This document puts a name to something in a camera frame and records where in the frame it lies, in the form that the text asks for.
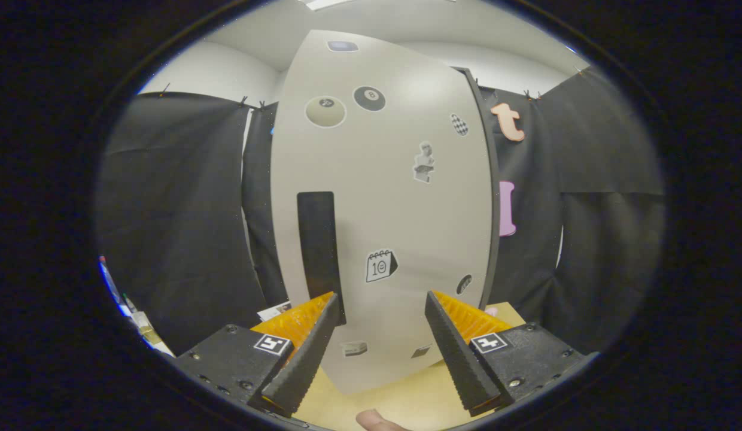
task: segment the ridged orange pad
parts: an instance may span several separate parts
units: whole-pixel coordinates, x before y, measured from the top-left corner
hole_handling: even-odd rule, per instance
[[[459,331],[459,335],[464,338],[464,342],[467,344],[475,336],[512,329],[512,326],[507,322],[491,316],[480,308],[475,308],[475,306],[451,298],[441,292],[432,291],[432,293],[440,301],[440,305],[443,306],[456,330]]]
[[[278,316],[256,325],[251,330],[267,333],[268,335],[282,336],[291,340],[294,343],[294,350],[286,360],[288,362],[308,337],[331,295],[333,295],[333,292],[312,298],[302,305],[295,306],[291,310],[284,311],[283,314],[278,314]]]

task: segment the wooden table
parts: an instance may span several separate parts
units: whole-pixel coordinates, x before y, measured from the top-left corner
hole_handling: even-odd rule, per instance
[[[508,302],[489,305],[486,310],[491,308],[512,326],[525,323]],[[363,430],[355,415],[366,409],[376,409],[385,419],[413,431],[450,428],[492,413],[470,417],[461,406],[445,362],[440,361],[392,384],[350,395],[339,392],[319,368],[294,418],[338,431]]]

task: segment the white door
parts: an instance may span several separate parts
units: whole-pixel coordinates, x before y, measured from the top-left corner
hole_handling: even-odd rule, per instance
[[[459,289],[478,306],[493,228],[488,147],[464,74],[385,41],[311,32],[278,104],[270,180],[293,305],[310,299],[297,194],[333,192],[346,324],[321,366],[336,387],[379,387],[442,359],[426,292]]]

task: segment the finger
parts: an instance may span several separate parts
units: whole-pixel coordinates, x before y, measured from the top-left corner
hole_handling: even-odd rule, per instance
[[[382,417],[376,410],[365,410],[355,416],[355,422],[366,431],[409,431],[397,423],[392,423]]]

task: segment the black curtain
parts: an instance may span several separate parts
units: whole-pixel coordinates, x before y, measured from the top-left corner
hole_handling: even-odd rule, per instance
[[[131,101],[106,149],[96,215],[119,290],[175,353],[225,324],[251,327],[264,297],[240,199],[248,109],[188,93]]]
[[[254,110],[243,153],[241,202],[248,221],[249,245],[254,268],[268,306],[288,301],[275,250],[270,206],[270,149],[278,104]]]
[[[552,142],[554,131],[539,107],[524,95],[481,87],[486,110],[508,104],[525,139],[515,142],[502,133],[495,115],[486,127],[494,134],[499,181],[514,184],[511,195],[513,235],[499,240],[496,277],[488,303],[508,301],[527,321],[544,322],[549,279],[554,276],[560,241],[560,196]]]
[[[554,132],[565,229],[542,322],[579,350],[603,350],[641,306],[660,259],[666,199],[655,144],[597,68],[533,103]]]

